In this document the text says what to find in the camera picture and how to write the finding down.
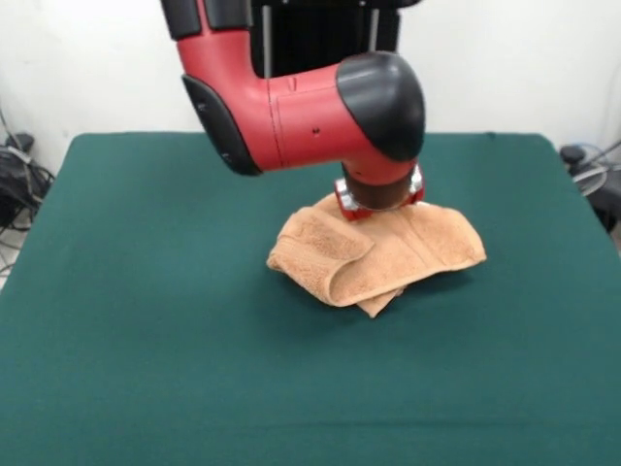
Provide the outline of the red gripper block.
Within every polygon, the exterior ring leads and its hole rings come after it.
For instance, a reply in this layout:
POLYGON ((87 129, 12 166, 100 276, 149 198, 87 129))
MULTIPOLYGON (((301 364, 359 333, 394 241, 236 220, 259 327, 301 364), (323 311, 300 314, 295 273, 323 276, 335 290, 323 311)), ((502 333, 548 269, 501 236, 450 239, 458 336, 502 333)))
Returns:
POLYGON ((413 166, 407 178, 384 185, 362 183, 343 169, 334 191, 343 217, 354 221, 421 202, 425 181, 419 165, 413 166))

